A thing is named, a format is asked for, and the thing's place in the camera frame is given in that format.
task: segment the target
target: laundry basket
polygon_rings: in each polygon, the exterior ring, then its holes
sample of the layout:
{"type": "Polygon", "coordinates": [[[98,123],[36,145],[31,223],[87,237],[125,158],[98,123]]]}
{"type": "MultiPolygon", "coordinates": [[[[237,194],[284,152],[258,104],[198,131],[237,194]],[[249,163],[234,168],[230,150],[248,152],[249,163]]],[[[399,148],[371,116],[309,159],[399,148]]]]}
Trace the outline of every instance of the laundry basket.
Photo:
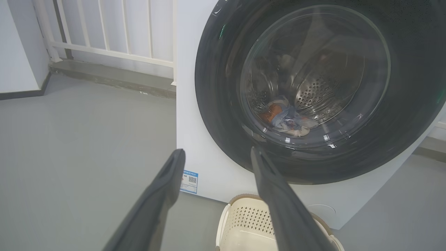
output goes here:
{"type": "MultiPolygon", "coordinates": [[[[326,223],[315,215],[313,219],[333,246],[344,251],[326,223]]],[[[257,195],[242,194],[233,198],[220,217],[215,246],[217,251],[278,250],[268,205],[257,195]]]]}

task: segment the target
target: white wall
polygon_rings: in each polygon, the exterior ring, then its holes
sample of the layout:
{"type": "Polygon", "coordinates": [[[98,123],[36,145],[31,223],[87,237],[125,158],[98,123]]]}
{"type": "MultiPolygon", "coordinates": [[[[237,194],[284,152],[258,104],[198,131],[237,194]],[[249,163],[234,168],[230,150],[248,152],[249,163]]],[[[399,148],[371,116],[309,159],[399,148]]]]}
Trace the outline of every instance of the white wall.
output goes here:
{"type": "Polygon", "coordinates": [[[8,0],[8,5],[34,78],[40,88],[49,72],[50,57],[43,42],[33,1],[8,0]]]}
{"type": "Polygon", "coordinates": [[[0,93],[38,90],[6,0],[0,0],[0,93]]]}
{"type": "MultiPolygon", "coordinates": [[[[62,42],[52,0],[45,0],[45,6],[50,18],[54,39],[62,42]]],[[[149,36],[147,22],[147,0],[128,0],[127,18],[128,32],[132,54],[149,56],[149,36]]],[[[88,36],[92,47],[105,49],[99,5],[97,0],[82,0],[87,25],[88,36]]],[[[173,61],[173,1],[152,0],[152,43],[153,57],[173,61]]],[[[82,27],[79,19],[77,2],[62,0],[68,31],[73,44],[85,45],[82,27]]],[[[108,33],[110,50],[127,52],[121,0],[104,0],[104,19],[108,33]]],[[[66,57],[65,52],[58,49],[60,57],[66,57]]],[[[75,60],[98,63],[107,66],[138,71],[167,78],[173,78],[173,69],[149,63],[127,59],[114,58],[99,54],[72,51],[75,60]]]]}

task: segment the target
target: gray floor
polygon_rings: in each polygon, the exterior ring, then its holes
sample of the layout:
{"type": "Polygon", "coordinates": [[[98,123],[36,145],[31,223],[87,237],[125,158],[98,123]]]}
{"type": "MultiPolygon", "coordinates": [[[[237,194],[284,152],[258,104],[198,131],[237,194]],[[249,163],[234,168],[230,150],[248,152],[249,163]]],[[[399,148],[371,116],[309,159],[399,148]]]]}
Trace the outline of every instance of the gray floor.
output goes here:
{"type": "MultiPolygon", "coordinates": [[[[174,100],[62,75],[43,97],[0,101],[0,250],[101,250],[175,149],[175,127],[174,100]]],[[[182,194],[172,211],[213,246],[222,205],[192,210],[197,199],[182,194]]]]}
{"type": "MultiPolygon", "coordinates": [[[[51,78],[0,101],[0,250],[101,250],[175,149],[175,101],[51,78]]],[[[446,164],[410,159],[335,235],[346,250],[442,250],[446,164]]],[[[214,250],[224,203],[180,193],[162,250],[214,250]]]]}
{"type": "Polygon", "coordinates": [[[341,230],[345,250],[445,250],[446,163],[412,155],[341,230]]]}

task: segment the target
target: door glass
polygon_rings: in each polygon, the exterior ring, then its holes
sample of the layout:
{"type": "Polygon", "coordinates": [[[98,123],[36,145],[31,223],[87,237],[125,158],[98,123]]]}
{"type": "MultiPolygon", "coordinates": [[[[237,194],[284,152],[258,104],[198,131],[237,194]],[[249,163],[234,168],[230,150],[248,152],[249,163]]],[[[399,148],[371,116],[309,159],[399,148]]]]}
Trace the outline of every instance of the door glass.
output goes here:
{"type": "Polygon", "coordinates": [[[368,18],[312,6],[282,17],[257,39],[242,69],[242,106],[265,139],[335,148],[366,125],[389,75],[386,42],[368,18]]]}

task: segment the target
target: washing machine door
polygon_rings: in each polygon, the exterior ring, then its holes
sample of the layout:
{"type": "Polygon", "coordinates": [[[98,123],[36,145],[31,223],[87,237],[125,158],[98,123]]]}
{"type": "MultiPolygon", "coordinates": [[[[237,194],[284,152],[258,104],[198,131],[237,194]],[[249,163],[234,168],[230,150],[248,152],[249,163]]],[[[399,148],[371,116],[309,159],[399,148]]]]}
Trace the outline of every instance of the washing machine door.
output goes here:
{"type": "Polygon", "coordinates": [[[445,13],[435,0],[221,0],[196,59],[203,121],[250,171],[261,146],[290,183],[369,172],[444,105],[445,13]]]}

